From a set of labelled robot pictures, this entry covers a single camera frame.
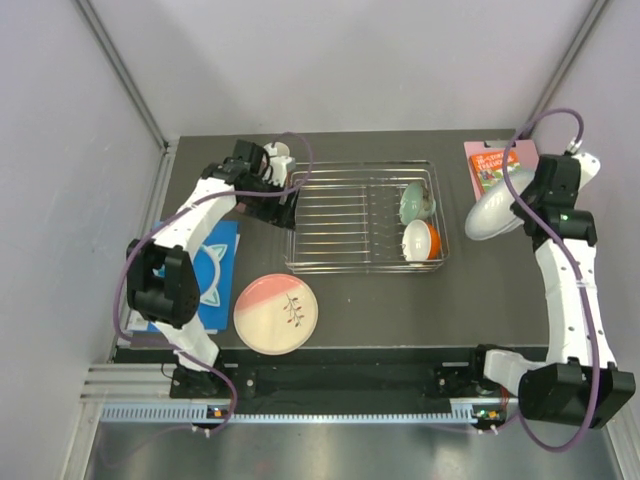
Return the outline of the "pink and cream plate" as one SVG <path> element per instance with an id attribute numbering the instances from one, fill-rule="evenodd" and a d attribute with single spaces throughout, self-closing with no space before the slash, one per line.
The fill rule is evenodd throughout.
<path id="1" fill-rule="evenodd" d="M 284 355 L 303 346 L 314 333 L 318 301 L 301 279 L 269 274 L 249 284 L 233 311 L 236 333 L 251 350 L 263 355 Z"/>

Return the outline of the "pale green ceramic bowl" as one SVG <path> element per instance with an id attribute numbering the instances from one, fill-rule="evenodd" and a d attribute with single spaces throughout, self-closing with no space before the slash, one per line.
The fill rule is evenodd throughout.
<path id="1" fill-rule="evenodd" d="M 435 212 L 436 200 L 432 191 L 420 181 L 410 183 L 400 200 L 400 222 L 407 226 L 414 220 L 426 220 Z"/>

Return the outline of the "white and orange bowl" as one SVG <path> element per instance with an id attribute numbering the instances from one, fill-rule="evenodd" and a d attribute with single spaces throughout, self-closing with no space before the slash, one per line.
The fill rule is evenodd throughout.
<path id="1" fill-rule="evenodd" d="M 442 240 L 437 229 L 425 220 L 411 221 L 402 238 L 402 252 L 409 262 L 426 262 L 440 257 Z"/>

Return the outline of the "metal wire dish rack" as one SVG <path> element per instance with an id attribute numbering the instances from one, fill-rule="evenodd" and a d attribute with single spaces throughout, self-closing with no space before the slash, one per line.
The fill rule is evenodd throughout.
<path id="1" fill-rule="evenodd" d="M 435 200 L 427 223 L 440 247 L 433 259 L 409 262 L 402 251 L 400 204 L 416 182 Z M 437 173 L 426 160 L 319 163 L 299 193 L 295 224 L 284 253 L 295 274 L 423 273 L 449 256 Z"/>

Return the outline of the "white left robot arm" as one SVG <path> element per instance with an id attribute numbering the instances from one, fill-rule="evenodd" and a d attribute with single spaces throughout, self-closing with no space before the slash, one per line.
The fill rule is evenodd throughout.
<path id="1" fill-rule="evenodd" d="M 128 246 L 129 308 L 164 335 L 180 365 L 194 371 L 192 384 L 205 396 L 220 394 L 227 374 L 215 365 L 219 348 L 198 315 L 195 257 L 216 224 L 236 207 L 264 223 L 293 230 L 299 196 L 290 181 L 295 168 L 284 143 L 260 146 L 239 140 L 230 156 L 204 168 L 172 217 Z"/>

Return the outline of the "white speckled plate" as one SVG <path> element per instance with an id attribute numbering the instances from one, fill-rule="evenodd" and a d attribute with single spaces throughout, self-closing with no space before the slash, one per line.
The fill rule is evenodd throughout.
<path id="1" fill-rule="evenodd" d="M 471 208 L 465 221 L 466 236 L 485 241 L 522 226 L 524 221 L 510 209 L 514 202 L 505 180 L 499 180 Z"/>

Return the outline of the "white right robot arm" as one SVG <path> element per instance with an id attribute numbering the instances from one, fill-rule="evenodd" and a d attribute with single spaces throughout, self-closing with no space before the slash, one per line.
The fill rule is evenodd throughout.
<path id="1" fill-rule="evenodd" d="M 600 429 L 636 391 L 633 373 L 618 368 L 601 321 L 595 282 L 593 215 L 575 207 L 599 172 L 591 154 L 543 155 L 535 170 L 500 180 L 474 206 L 468 226 L 493 238 L 524 228 L 541 270 L 549 345 L 536 362 L 503 347 L 483 346 L 467 370 L 469 388 L 487 396 L 500 386 L 517 396 L 528 420 Z"/>

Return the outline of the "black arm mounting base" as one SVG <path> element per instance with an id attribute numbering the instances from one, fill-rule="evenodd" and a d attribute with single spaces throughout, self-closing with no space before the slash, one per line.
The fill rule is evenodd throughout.
<path id="1" fill-rule="evenodd" d="M 366 415 L 447 413 L 455 398 L 487 397 L 503 406 L 509 393 L 481 379 L 474 347 L 302 348 L 281 356 L 226 349 L 216 376 L 196 387 L 169 379 L 172 399 L 237 396 L 241 415 Z"/>

